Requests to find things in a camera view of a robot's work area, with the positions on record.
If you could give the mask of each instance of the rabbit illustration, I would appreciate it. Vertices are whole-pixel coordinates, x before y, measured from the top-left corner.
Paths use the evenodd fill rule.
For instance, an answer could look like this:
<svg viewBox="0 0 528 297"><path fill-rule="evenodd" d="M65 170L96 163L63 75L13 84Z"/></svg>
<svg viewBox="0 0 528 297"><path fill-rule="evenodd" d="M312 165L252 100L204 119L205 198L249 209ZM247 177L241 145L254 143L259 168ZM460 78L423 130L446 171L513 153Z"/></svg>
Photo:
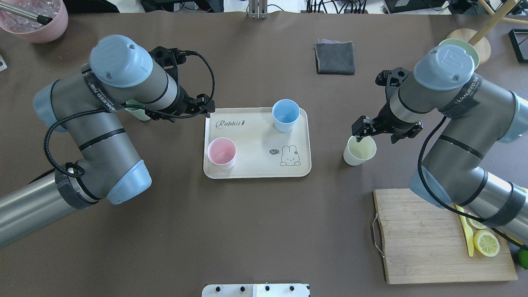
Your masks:
<svg viewBox="0 0 528 297"><path fill-rule="evenodd" d="M282 156L280 157L281 166L299 166L300 158L299 153L297 153L297 147L294 145L283 146L282 147Z"/></svg>

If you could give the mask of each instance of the wooden cutting board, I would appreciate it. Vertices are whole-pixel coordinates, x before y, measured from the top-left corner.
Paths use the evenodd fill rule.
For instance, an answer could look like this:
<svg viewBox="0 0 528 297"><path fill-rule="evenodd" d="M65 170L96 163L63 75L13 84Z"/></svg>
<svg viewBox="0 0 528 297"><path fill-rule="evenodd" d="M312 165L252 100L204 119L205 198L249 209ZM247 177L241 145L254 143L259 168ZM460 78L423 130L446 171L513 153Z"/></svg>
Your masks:
<svg viewBox="0 0 528 297"><path fill-rule="evenodd" d="M457 214L439 209L409 189L377 189L385 279L389 284L517 280L507 241L486 257L467 254Z"/></svg>

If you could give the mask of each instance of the ice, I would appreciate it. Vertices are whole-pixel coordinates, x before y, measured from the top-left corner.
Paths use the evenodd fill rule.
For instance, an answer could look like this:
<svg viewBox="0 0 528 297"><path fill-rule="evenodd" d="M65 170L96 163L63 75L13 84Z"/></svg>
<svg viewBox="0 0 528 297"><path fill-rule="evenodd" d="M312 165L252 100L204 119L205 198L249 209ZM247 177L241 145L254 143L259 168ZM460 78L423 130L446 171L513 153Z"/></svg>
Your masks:
<svg viewBox="0 0 528 297"><path fill-rule="evenodd" d="M21 1L18 4L18 7L24 10L47 17L55 17L59 13L60 6L60 0L31 0ZM2 23L10 31L16 33L27 33L43 27L43 25L37 22L5 11L0 11L0 17L2 18Z"/></svg>

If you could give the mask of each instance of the brown tabletop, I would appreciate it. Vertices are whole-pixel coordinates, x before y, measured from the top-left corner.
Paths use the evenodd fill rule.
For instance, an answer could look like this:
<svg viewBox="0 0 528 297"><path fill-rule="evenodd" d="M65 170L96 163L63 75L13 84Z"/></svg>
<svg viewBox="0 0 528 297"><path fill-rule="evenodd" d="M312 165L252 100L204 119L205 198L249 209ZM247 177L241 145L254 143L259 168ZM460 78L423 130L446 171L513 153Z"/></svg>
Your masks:
<svg viewBox="0 0 528 297"><path fill-rule="evenodd" d="M204 117L170 122L120 119L153 179L134 199L103 201L0 251L1 296L200 296L205 284L309 283L312 296L498 296L526 294L518 281L388 285L371 241L372 191L406 188L423 139L440 119L424 118L413 140L391 145L377 136L377 155L360 166L343 161L350 125L375 116L384 69L414 64L451 31L478 30L487 16L306 15L245 13L71 15L63 37L30 44L0 32L0 196L51 166L42 143L46 127L33 112L34 94L88 61L110 34L147 50L158 45L203 54L216 75L217 108L269 107L294 99L308 114L312 170L302 178L212 180L202 170ZM527 65L517 63L500 23L488 35L492 55L477 72L523 98ZM318 75L314 42L353 41L354 76ZM180 66L190 95L210 92L198 58ZM56 159L81 155L68 134L56 133ZM483 167L528 185L528 138L497 144Z"/></svg>

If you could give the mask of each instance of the light blue joint cap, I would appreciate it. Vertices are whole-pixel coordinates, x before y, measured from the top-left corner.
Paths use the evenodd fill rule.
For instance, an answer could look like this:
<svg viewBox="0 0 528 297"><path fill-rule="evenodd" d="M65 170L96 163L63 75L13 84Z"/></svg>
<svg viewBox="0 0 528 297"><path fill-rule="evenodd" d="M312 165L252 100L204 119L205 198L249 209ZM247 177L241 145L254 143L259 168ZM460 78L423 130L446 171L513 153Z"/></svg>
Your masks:
<svg viewBox="0 0 528 297"><path fill-rule="evenodd" d="M451 197L447 195L447 192L446 190L444 190L442 185L424 166L422 166L422 172L423 177L427 182L427 186L429 186L431 191L445 204L450 205L452 203ZM422 181L420 180L420 175L418 174L418 170L416 170L416 172L412 176L411 181L409 182L409 189L411 189L411 191L413 191L416 195L424 198L425 201L431 203L432 205L438 208L443 208L443 206L436 202L436 200L427 192L427 190L423 186Z"/></svg>
<svg viewBox="0 0 528 297"><path fill-rule="evenodd" d="M57 81L40 90L33 98L33 109L37 117L45 122L47 127L51 127L51 125L57 122L55 113L53 113L53 107L51 107L51 91ZM55 131L66 132L66 129L63 126L59 126Z"/></svg>
<svg viewBox="0 0 528 297"><path fill-rule="evenodd" d="M141 194L152 184L145 162L140 160L110 190L106 198L110 203L121 204Z"/></svg>
<svg viewBox="0 0 528 297"><path fill-rule="evenodd" d="M432 49L414 67L414 78L422 86L447 91L465 85L473 75L474 62L466 51L452 44Z"/></svg>
<svg viewBox="0 0 528 297"><path fill-rule="evenodd" d="M503 143L518 139L528 130L528 101L517 96L517 94L513 95L515 97L515 113L513 114L513 120L508 131L499 139Z"/></svg>
<svg viewBox="0 0 528 297"><path fill-rule="evenodd" d="M92 49L90 66L102 82L116 88L128 88L150 76L153 62L148 52L132 39L110 35Z"/></svg>

